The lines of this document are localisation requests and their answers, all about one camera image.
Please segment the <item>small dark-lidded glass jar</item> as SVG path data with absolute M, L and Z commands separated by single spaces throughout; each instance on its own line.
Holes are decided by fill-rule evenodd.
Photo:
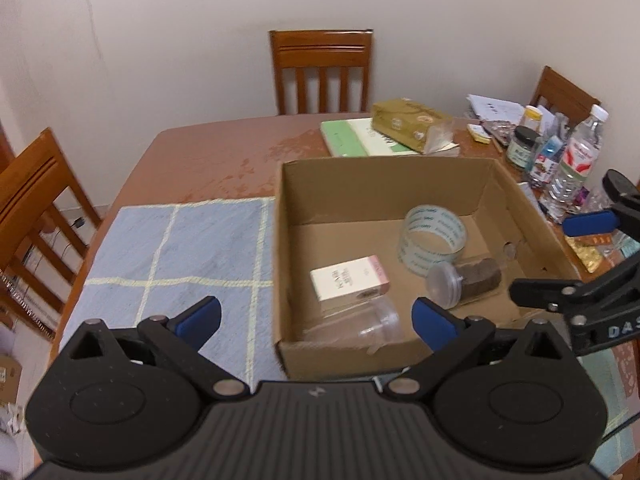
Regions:
M 532 159 L 537 139 L 537 131 L 525 126 L 517 126 L 506 149 L 506 159 L 514 167 L 524 170 Z

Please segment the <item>gold blister pack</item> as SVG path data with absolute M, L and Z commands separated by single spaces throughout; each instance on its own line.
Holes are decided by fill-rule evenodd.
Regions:
M 567 245 L 574 252 L 588 273 L 599 269 L 604 257 L 600 248 L 611 241 L 608 234 L 593 234 L 578 237 L 564 236 Z

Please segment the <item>clear plastic jar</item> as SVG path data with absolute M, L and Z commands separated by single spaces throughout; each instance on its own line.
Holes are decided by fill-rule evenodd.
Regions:
M 340 347 L 373 347 L 404 340 L 399 314 L 387 296 L 370 298 L 307 322 L 300 339 Z

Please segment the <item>small yellow box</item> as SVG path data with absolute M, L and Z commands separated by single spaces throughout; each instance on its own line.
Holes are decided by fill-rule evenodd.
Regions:
M 466 131 L 476 143 L 491 144 L 491 135 L 481 125 L 467 124 Z

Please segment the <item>clear jar brown contents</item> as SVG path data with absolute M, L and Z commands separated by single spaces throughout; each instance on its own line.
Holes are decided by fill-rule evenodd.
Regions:
M 459 264 L 440 262 L 425 278 L 428 296 L 446 310 L 493 295 L 502 282 L 502 267 L 490 257 Z

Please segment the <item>clear tape roll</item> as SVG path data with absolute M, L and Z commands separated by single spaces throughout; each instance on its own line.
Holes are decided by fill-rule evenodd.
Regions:
M 398 260 L 425 278 L 434 264 L 457 260 L 467 241 L 465 225 L 456 214 L 439 206 L 416 206 L 402 222 Z

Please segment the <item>white pink KASI box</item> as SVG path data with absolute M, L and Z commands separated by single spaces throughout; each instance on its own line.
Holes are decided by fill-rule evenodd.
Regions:
M 390 289 L 376 255 L 348 260 L 310 271 L 314 292 L 322 304 L 348 304 L 386 294 Z

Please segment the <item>gold tissue box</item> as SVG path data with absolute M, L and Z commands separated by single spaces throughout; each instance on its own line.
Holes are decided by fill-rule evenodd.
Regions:
M 417 153 L 435 153 L 452 142 L 452 118 L 406 98 L 376 102 L 372 129 Z

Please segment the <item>wooden chair at left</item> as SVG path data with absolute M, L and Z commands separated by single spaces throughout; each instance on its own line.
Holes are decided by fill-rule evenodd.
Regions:
M 58 196 L 66 190 L 72 192 L 85 217 L 99 228 L 102 218 L 50 128 L 44 129 L 1 174 L 1 307 L 48 341 L 54 339 L 56 330 L 47 326 L 20 297 L 14 281 L 24 282 L 56 313 L 63 312 L 65 302 L 27 269 L 22 249 L 35 247 L 67 284 L 76 282 L 77 272 L 41 236 L 46 226 L 53 226 L 80 258 L 87 257 L 88 245 L 55 205 Z

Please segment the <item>yellow-lidded small jar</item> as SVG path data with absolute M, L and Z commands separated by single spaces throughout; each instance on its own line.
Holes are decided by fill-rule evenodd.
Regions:
M 524 107 L 523 115 L 518 123 L 521 127 L 529 128 L 535 132 L 540 131 L 542 122 L 542 113 L 539 108 L 533 105 Z

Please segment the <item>green white book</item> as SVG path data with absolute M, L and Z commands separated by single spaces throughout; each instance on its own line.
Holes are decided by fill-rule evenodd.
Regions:
M 372 129 L 371 118 L 327 120 L 320 132 L 333 157 L 420 155 L 404 144 Z M 427 155 L 457 157 L 460 146 L 452 142 L 452 132 L 437 133 L 428 144 Z

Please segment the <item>small blue-capped bottle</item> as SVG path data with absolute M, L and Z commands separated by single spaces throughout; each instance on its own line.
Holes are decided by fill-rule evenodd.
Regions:
M 544 188 L 550 182 L 563 150 L 564 142 L 557 134 L 544 140 L 528 172 L 528 182 L 532 188 Z

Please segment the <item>wooden chair at right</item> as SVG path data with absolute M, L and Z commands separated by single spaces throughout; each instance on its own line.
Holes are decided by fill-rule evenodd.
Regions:
M 589 116 L 591 107 L 600 105 L 601 101 L 546 65 L 529 104 L 562 113 L 568 118 L 568 124 L 575 127 Z

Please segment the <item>wooden chair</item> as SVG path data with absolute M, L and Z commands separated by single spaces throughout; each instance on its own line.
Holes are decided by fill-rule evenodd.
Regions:
M 361 72 L 359 111 L 369 106 L 369 84 L 374 32 L 372 29 L 270 30 L 269 42 L 274 91 L 279 115 L 286 115 L 284 72 L 292 70 L 296 88 L 296 112 L 308 113 L 306 71 L 318 76 L 318 111 L 329 111 L 329 73 L 338 71 L 338 111 L 349 111 L 349 74 Z
M 529 104 L 562 113 L 568 118 L 568 124 L 575 127 L 589 116 L 591 107 L 600 105 L 601 101 L 546 65 Z
M 65 302 L 27 269 L 22 249 L 35 247 L 67 284 L 76 282 L 77 272 L 41 236 L 46 226 L 53 226 L 80 258 L 87 257 L 88 245 L 55 205 L 58 196 L 66 190 L 72 192 L 85 217 L 99 228 L 102 218 L 50 128 L 44 129 L 1 174 L 1 307 L 48 341 L 54 339 L 56 330 L 47 326 L 20 297 L 14 281 L 24 282 L 56 313 L 63 312 Z

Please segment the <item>clear water bottle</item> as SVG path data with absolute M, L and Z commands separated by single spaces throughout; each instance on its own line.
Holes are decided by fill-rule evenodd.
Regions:
M 539 200 L 547 217 L 554 223 L 562 222 L 593 170 L 600 155 L 602 130 L 607 120 L 608 112 L 593 104 L 589 116 L 570 134 L 559 165 Z

